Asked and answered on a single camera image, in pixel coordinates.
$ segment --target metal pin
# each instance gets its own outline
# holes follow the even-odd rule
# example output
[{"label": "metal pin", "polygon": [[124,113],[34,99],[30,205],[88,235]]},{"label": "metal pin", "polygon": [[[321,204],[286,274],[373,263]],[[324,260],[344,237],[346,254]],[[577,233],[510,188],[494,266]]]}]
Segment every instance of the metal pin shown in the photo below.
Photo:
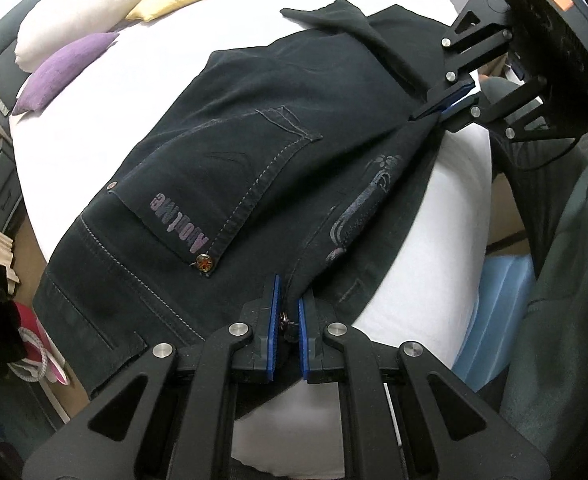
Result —
[{"label": "metal pin", "polygon": [[245,323],[234,323],[229,326],[229,333],[235,336],[247,334],[250,328]]},{"label": "metal pin", "polygon": [[347,327],[343,323],[330,323],[327,326],[327,332],[331,335],[341,336],[347,333]]},{"label": "metal pin", "polygon": [[172,352],[173,346],[171,346],[169,343],[159,343],[154,347],[154,349],[152,349],[152,354],[161,359],[171,355]]},{"label": "metal pin", "polygon": [[409,357],[419,357],[423,354],[423,345],[416,343],[416,341],[407,341],[403,345],[403,352]]}]

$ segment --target metal button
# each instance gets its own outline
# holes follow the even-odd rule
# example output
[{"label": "metal button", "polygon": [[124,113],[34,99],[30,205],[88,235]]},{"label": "metal button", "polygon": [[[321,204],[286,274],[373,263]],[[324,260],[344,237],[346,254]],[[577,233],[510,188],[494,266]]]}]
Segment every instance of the metal button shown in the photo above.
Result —
[{"label": "metal button", "polygon": [[196,256],[196,268],[200,272],[210,272],[214,268],[214,260],[209,254],[199,254]]},{"label": "metal button", "polygon": [[403,352],[409,357],[419,357],[423,355],[423,345],[416,343],[416,341],[407,341],[403,345]]},{"label": "metal button", "polygon": [[327,326],[327,332],[331,335],[341,336],[347,333],[347,327],[343,323],[330,323]]},{"label": "metal button", "polygon": [[249,332],[250,328],[245,323],[234,323],[229,326],[229,333],[235,336],[242,336]]},{"label": "metal button", "polygon": [[152,354],[161,359],[171,355],[172,352],[173,347],[169,343],[159,343],[152,349]]}]

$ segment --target white pillow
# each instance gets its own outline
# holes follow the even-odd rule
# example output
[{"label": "white pillow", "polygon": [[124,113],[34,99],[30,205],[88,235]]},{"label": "white pillow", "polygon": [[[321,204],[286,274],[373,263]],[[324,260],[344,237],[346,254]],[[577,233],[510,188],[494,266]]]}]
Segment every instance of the white pillow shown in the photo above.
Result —
[{"label": "white pillow", "polygon": [[34,72],[59,48],[93,32],[107,32],[141,0],[41,0],[18,31],[16,64]]}]

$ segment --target white mattress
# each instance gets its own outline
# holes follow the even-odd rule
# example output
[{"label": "white mattress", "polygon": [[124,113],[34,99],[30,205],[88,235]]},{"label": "white mattress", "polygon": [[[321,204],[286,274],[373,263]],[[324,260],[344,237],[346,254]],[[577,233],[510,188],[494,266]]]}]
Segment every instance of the white mattress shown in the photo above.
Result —
[{"label": "white mattress", "polygon": [[[18,172],[46,259],[132,147],[150,131],[213,50],[267,45],[301,30],[282,7],[334,0],[205,0],[124,30],[38,115],[12,120]],[[365,14],[400,4],[452,23],[448,0],[349,0]],[[421,341],[451,366],[477,295],[490,215],[487,132],[446,134],[423,204],[394,265],[355,326],[398,346]],[[335,384],[299,383],[235,425],[233,456],[293,478],[343,475]]]}]

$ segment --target person's leg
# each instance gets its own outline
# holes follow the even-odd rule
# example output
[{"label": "person's leg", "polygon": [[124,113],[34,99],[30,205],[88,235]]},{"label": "person's leg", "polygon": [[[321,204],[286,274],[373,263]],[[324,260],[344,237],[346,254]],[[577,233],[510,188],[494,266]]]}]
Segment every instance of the person's leg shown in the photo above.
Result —
[{"label": "person's leg", "polygon": [[[503,78],[490,77],[481,81],[480,88],[490,102],[496,102],[517,85]],[[534,105],[527,105],[514,115],[523,115],[532,108]],[[490,142],[494,167],[498,173],[505,174],[514,194],[538,276],[554,240],[560,215],[587,160],[575,148],[539,170],[525,171],[522,168],[535,168],[557,156],[572,139],[510,142],[503,132],[490,132]]]}]

